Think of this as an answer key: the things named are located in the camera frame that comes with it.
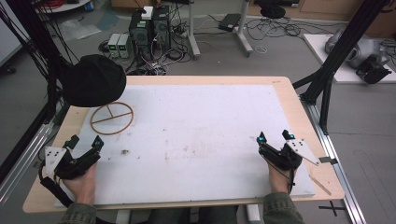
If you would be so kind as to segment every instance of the white desk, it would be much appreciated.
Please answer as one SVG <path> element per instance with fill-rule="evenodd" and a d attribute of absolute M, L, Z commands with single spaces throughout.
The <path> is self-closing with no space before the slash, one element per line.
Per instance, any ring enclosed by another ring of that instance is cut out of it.
<path fill-rule="evenodd" d="M 128 77 L 128 85 L 271 85 L 274 87 L 279 102 L 285 112 L 290 129 L 297 138 L 304 137 L 316 157 L 326 157 L 318 137 L 304 112 L 298 96 L 285 77 Z M 78 134 L 81 125 L 89 112 L 89 108 L 71 107 L 64 119 L 64 123 L 54 140 L 55 147 L 61 147 L 64 141 L 73 134 Z M 311 178 L 316 194 L 314 196 L 292 197 L 295 201 L 313 200 L 341 200 L 344 191 L 329 163 L 320 166 L 304 161 L 304 165 Z M 42 213 L 63 211 L 64 208 L 54 206 L 54 196 L 39 184 L 37 179 L 23 205 L 27 213 Z M 215 201 L 187 201 L 179 203 L 130 203 L 100 205 L 98 209 L 136 209 L 155 207 L 203 206 L 220 204 L 249 204 L 261 203 L 262 198 L 230 199 Z"/>

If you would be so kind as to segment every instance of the box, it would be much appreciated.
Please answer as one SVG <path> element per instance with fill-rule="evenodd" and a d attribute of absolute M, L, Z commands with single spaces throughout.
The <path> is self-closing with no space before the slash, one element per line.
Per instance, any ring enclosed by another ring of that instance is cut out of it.
<path fill-rule="evenodd" d="M 156 5 L 156 0 L 111 0 L 111 6 L 113 7 L 143 8 Z"/>
<path fill-rule="evenodd" d="M 395 37 L 396 36 L 396 1 L 390 1 L 385 6 L 370 27 L 366 34 L 370 37 Z"/>
<path fill-rule="evenodd" d="M 361 5 L 362 0 L 305 0 L 302 12 L 351 15 Z"/>

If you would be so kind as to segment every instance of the hand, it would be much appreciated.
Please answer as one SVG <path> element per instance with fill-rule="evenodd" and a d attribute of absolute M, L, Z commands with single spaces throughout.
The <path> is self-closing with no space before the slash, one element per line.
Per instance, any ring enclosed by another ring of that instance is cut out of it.
<path fill-rule="evenodd" d="M 93 205 L 95 199 L 95 170 L 96 163 L 84 175 L 72 180 L 63 180 L 66 187 L 75 195 L 76 203 Z"/>
<path fill-rule="evenodd" d="M 269 170 L 269 180 L 271 184 L 271 192 L 273 193 L 289 193 L 290 171 L 282 171 L 277 169 L 271 162 L 267 161 Z"/>

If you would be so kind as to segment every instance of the floor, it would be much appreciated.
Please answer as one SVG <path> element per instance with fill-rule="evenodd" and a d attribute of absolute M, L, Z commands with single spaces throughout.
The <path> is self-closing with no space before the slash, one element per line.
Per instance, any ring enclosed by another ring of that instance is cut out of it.
<path fill-rule="evenodd" d="M 103 31 L 85 39 L 69 40 L 68 46 L 78 57 L 100 53 L 99 44 L 112 33 L 127 31 L 129 21 L 126 12 L 113 12 L 103 6 L 92 13 L 83 9 L 58 15 L 59 22 L 82 19 L 82 25 L 95 24 Z M 202 28 L 214 27 L 210 18 L 196 18 L 195 24 Z M 326 26 L 335 32 L 343 24 Z M 218 32 L 202 29 L 201 32 Z M 260 32 L 252 31 L 254 37 Z M 233 35 L 196 36 L 202 56 L 197 61 L 176 63 L 169 66 L 168 76 L 282 76 L 291 82 L 300 80 L 319 69 L 320 63 L 306 43 L 297 37 L 265 37 L 248 42 L 255 48 L 262 46 L 266 53 L 253 52 L 246 57 Z M 22 50 L 11 61 L 17 68 L 15 74 L 0 74 L 0 162 L 21 138 L 24 130 L 33 121 L 46 100 L 46 83 L 29 56 Z M 306 86 L 296 90 L 303 93 Z M 394 158 L 396 147 L 396 86 L 377 85 L 332 85 L 328 130 L 337 150 L 349 183 L 355 193 L 367 223 L 396 223 L 396 170 Z M 22 211 L 24 199 L 36 177 L 37 169 L 30 165 L 23 179 L 14 189 L 6 204 L 0 208 L 2 223 L 56 223 L 62 214 L 26 214 Z M 306 223 L 349 223 L 342 202 L 296 203 Z M 135 211 L 134 220 L 145 216 L 145 211 Z M 99 217 L 115 221 L 114 211 L 100 212 Z M 239 223 L 247 223 L 244 209 L 238 211 Z"/>

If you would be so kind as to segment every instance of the white board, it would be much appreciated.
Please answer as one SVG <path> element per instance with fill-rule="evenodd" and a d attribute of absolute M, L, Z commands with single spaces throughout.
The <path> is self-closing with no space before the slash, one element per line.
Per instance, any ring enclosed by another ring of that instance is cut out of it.
<path fill-rule="evenodd" d="M 133 108 L 134 121 L 122 133 L 100 135 L 105 145 L 96 204 L 251 199 L 270 192 L 256 137 L 263 131 L 270 145 L 281 148 L 282 132 L 290 130 L 272 86 L 127 86 L 118 102 Z M 94 109 L 76 148 L 91 148 Z M 121 123 L 103 122 L 103 128 Z M 74 156 L 84 152 L 75 149 Z M 295 183 L 292 195 L 315 194 L 304 165 Z"/>
<path fill-rule="evenodd" d="M 328 54 L 324 50 L 326 42 L 332 35 L 304 35 L 305 42 L 309 48 L 314 51 L 315 55 L 321 63 L 326 61 Z M 385 64 L 386 69 L 392 73 L 384 77 L 376 84 L 380 83 L 396 83 L 396 73 Z M 334 81 L 340 84 L 364 84 L 365 82 L 361 80 L 358 75 L 356 75 L 356 70 L 350 67 L 347 63 L 341 64 L 340 68 L 337 70 L 334 76 Z"/>

